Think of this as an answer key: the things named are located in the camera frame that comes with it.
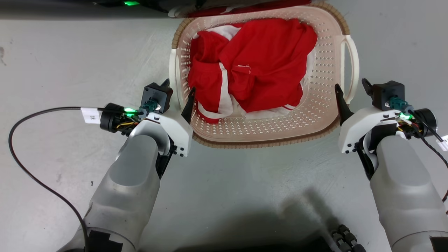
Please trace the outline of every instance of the basket rim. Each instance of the basket rim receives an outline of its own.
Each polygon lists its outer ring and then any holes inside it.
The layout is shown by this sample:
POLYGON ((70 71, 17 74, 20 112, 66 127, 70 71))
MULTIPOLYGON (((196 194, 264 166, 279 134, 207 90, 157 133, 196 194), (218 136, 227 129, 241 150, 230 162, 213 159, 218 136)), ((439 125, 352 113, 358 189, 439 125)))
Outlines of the basket rim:
MULTIPOLYGON (((337 23, 340 26, 340 29, 342 31, 343 35, 350 35, 350 29, 347 25, 347 22, 344 18, 344 16, 331 4, 325 3, 325 2, 319 2, 319 3, 312 3, 303 5, 306 7, 313 7, 313 8, 319 8, 322 9, 329 14, 331 14, 334 19, 336 19, 337 23)), ((172 40, 172 49, 177 49, 180 37, 182 35, 182 32, 184 29, 196 18, 185 18, 182 23, 180 23, 178 29, 175 32, 174 38, 172 40)), ((275 140, 267 140, 267 141, 254 141, 254 142, 216 142, 207 140, 201 136, 199 136, 196 132, 193 131, 193 140, 196 142, 205 145, 207 147, 211 148, 221 148, 221 149, 248 149, 248 148, 265 148, 265 147, 274 147, 274 146, 282 146, 282 145, 289 145, 294 143, 301 143, 306 141, 315 140, 318 138, 322 138, 330 133, 332 133, 337 127, 339 126, 339 116, 336 116, 336 118, 333 120, 332 123, 330 123, 327 127, 325 127, 322 130, 319 130, 317 132, 306 134, 306 135, 300 135, 300 136, 294 136, 290 138, 282 138, 282 139, 275 139, 275 140)))

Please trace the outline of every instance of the basket handle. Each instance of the basket handle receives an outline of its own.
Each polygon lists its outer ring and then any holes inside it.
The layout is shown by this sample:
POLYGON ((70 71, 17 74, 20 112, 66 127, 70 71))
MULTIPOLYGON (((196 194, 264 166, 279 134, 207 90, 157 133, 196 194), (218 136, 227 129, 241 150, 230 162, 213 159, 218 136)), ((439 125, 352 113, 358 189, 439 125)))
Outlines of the basket handle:
POLYGON ((342 40, 341 44, 341 64, 340 64, 340 83, 341 88, 345 92, 344 99, 347 104, 350 104, 353 97, 356 94, 356 89, 358 87, 359 82, 359 58, 358 58, 358 51, 356 50, 355 42, 353 41, 352 37, 350 35, 344 36, 344 39, 342 40), (345 92, 345 45, 347 45, 347 48, 349 49, 350 54, 350 60, 352 64, 352 77, 350 81, 350 87, 349 91, 345 92))
POLYGON ((170 59, 169 59, 169 82, 170 87, 173 89, 174 97, 170 100, 170 107, 172 106, 171 103, 174 103, 174 105, 182 110, 185 107, 185 102, 182 97, 182 90, 179 90, 178 83, 181 81, 181 73, 179 70, 179 59, 177 57, 177 49, 171 49, 170 59))

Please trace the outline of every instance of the green led light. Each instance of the green led light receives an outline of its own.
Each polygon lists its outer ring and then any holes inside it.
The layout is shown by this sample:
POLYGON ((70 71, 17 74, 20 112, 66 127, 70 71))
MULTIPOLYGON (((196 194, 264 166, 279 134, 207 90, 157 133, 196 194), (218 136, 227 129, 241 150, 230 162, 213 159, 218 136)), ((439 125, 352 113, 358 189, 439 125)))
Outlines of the green led light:
MULTIPOLYGON (((125 112, 136 112, 135 109, 125 108, 125 112)), ((133 117, 134 114, 126 114, 127 117, 133 117)))
POLYGON ((127 6, 138 5, 138 4, 140 4, 140 3, 136 2, 136 1, 126 1, 125 2, 125 5, 127 5, 127 6))
POLYGON ((413 116, 412 116, 412 115, 408 115, 408 116, 407 116, 407 115, 401 113, 401 114, 400 114, 400 117, 401 117, 401 118, 404 118, 404 119, 406 119, 406 120, 410 120, 410 119, 412 119, 413 116))

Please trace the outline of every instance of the white cable label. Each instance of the white cable label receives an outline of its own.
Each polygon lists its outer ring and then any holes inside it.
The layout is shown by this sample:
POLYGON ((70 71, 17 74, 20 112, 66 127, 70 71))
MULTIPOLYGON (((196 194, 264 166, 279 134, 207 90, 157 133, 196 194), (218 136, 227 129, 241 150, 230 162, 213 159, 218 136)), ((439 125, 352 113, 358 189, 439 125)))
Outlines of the white cable label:
POLYGON ((448 151, 448 135, 443 136, 442 139, 444 140, 443 142, 440 142, 439 140, 436 140, 436 143, 440 146, 440 148, 446 152, 448 151))
POLYGON ((100 124, 101 111, 97 108, 81 108, 82 117, 84 121, 89 124, 100 124))

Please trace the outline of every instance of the perforated basket wall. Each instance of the perforated basket wall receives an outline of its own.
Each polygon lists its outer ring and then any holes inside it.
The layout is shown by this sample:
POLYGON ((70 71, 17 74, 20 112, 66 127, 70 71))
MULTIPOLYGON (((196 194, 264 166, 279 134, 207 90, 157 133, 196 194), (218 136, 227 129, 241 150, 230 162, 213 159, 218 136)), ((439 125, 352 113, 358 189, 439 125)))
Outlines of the perforated basket wall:
MULTIPOLYGON (((343 81, 344 64, 341 60, 344 58, 344 46, 341 45, 347 38, 350 39, 350 31, 342 15, 323 2, 255 13, 185 19, 174 36, 172 48, 175 57, 170 60, 173 65, 170 71, 175 71, 170 73, 170 76, 175 76, 171 85, 175 84, 177 87, 181 106, 185 105, 190 91, 188 72, 192 36, 200 30, 263 18, 298 18, 313 26, 318 34, 315 66, 304 84, 299 106, 286 116, 244 120, 240 115, 234 114, 220 119, 218 124, 206 123, 194 111, 191 119, 195 132, 193 139, 199 143, 213 148, 278 146, 317 139, 338 126, 334 85, 343 81)), ((352 80, 350 93, 354 93, 357 81, 352 80)))

